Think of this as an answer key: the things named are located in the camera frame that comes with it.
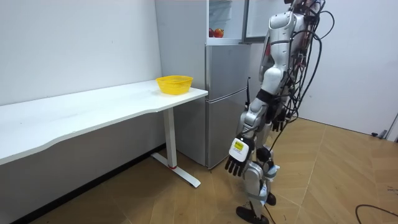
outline parquet floor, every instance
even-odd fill
[[[246,223],[234,212],[246,203],[242,179],[223,164],[208,171],[177,157],[199,188],[149,158],[34,223]],[[398,213],[397,143],[299,119],[275,145],[275,163],[281,166],[272,183],[277,205],[269,210],[278,224],[357,223],[354,208],[361,203]],[[362,223],[398,224],[371,208],[360,208],[359,216]]]

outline red fruit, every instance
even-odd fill
[[[214,30],[214,37],[222,38],[224,36],[224,30],[217,28]]]
[[[214,37],[214,31],[211,28],[209,28],[209,37]]]

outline baseboard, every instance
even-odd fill
[[[41,217],[42,215],[45,215],[46,213],[58,208],[59,206],[63,205],[64,203],[69,202],[70,200],[74,199],[75,197],[87,192],[88,190],[98,186],[99,184],[109,180],[110,178],[114,177],[115,175],[120,174],[121,172],[125,171],[126,169],[136,165],[137,163],[143,161],[144,159],[150,157],[151,154],[155,152],[159,152],[162,149],[166,148],[166,143],[161,144],[160,146],[157,146],[156,148],[152,149],[151,151],[119,166],[118,168],[115,168],[114,170],[111,170],[107,172],[106,174],[102,175],[101,177],[98,177],[87,184],[72,190],[71,192],[67,193],[64,196],[61,196],[58,199],[55,199],[54,201],[44,205],[43,207],[40,207],[33,212],[30,212],[29,214],[23,216],[22,218],[12,222],[11,224],[20,224],[20,223],[30,223],[34,221],[35,219]]]

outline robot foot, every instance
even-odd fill
[[[269,204],[271,206],[276,205],[276,197],[271,192],[268,193],[267,204]]]
[[[254,214],[254,211],[244,208],[242,206],[236,208],[236,214],[248,223],[269,224],[268,219],[264,215],[261,215],[261,219],[258,219],[256,217],[256,214]]]

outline white desk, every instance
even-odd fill
[[[158,153],[152,156],[198,187],[199,180],[177,167],[173,107],[207,94],[191,88],[182,95],[167,95],[152,80],[0,106],[0,165],[57,142],[164,110],[167,159]]]

